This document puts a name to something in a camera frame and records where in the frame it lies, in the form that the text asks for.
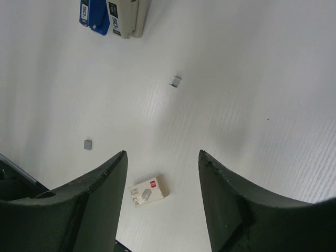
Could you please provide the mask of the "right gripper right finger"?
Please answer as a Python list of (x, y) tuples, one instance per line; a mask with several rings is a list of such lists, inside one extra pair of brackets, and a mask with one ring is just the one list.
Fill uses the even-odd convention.
[(203, 150), (198, 171), (212, 251), (335, 251), (335, 199), (276, 194)]

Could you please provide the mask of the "blue black stapler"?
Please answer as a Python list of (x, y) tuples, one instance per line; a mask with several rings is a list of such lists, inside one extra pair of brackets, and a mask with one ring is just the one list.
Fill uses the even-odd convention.
[(92, 31), (105, 36), (110, 21), (105, 0), (81, 0), (79, 23)]

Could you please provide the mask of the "staple strip from blue stapler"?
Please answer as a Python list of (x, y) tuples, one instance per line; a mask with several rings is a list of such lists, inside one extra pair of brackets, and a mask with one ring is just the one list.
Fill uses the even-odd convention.
[(91, 140), (84, 140), (83, 148), (85, 150), (91, 150), (92, 149), (92, 141)]

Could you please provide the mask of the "grey black stapler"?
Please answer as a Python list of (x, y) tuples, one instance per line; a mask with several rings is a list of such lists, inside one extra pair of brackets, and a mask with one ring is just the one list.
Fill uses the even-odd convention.
[(141, 38), (150, 4), (148, 0), (106, 1), (112, 34), (123, 39)]

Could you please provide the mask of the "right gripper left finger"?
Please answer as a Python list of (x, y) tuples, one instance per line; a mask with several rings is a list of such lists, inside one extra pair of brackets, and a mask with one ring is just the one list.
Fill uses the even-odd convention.
[(116, 239), (125, 151), (48, 189), (1, 156), (1, 251), (126, 251)]

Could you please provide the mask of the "staple strip from grey stapler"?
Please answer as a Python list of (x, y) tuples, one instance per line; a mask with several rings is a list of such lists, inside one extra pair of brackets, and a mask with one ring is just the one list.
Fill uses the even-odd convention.
[(169, 83), (170, 86), (177, 88), (181, 82), (182, 78), (180, 76), (173, 76), (172, 81)]

